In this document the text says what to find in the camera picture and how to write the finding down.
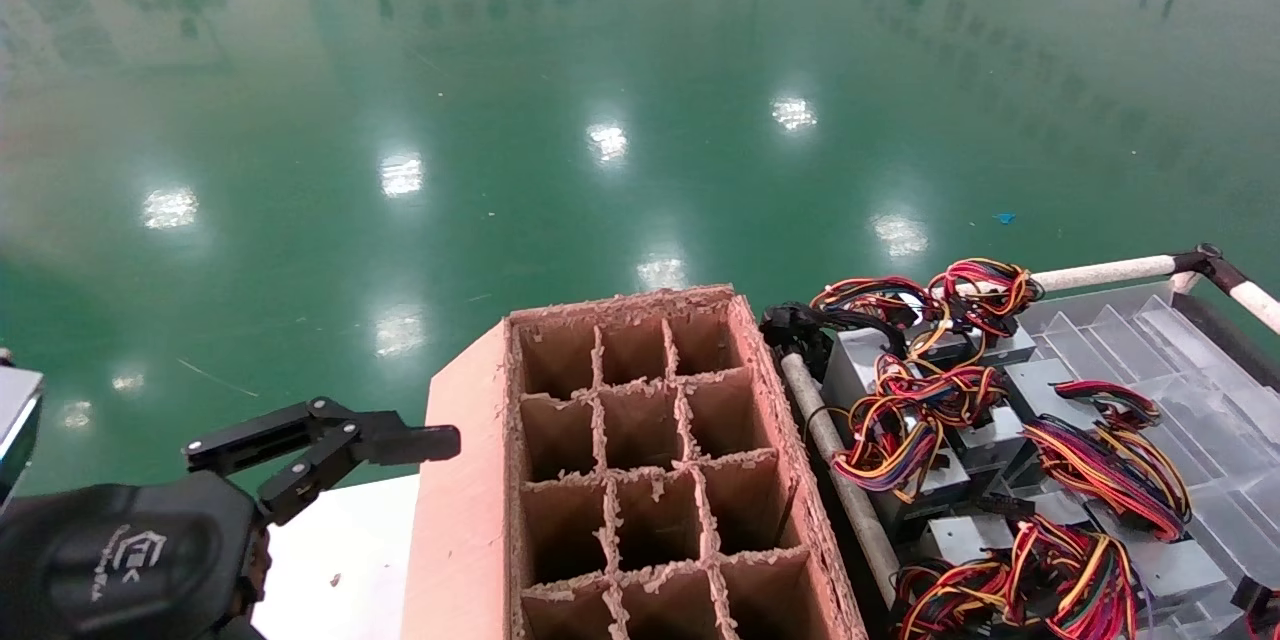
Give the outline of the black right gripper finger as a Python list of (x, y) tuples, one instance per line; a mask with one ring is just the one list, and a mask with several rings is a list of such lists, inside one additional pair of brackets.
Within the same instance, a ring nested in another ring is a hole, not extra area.
[(1279, 636), (1279, 590), (1254, 579), (1242, 579), (1233, 593), (1233, 605), (1242, 612), (1247, 637)]

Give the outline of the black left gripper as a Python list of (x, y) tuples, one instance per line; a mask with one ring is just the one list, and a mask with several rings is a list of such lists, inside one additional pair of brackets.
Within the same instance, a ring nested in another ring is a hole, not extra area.
[[(3, 512), (1, 635), (257, 639), (265, 524), (291, 522), (364, 463), (420, 466), (461, 451), (454, 425), (410, 426), (394, 411), (314, 398), (191, 442), (192, 475), (177, 481), (18, 498)], [(259, 507), (221, 479), (284, 456)]]

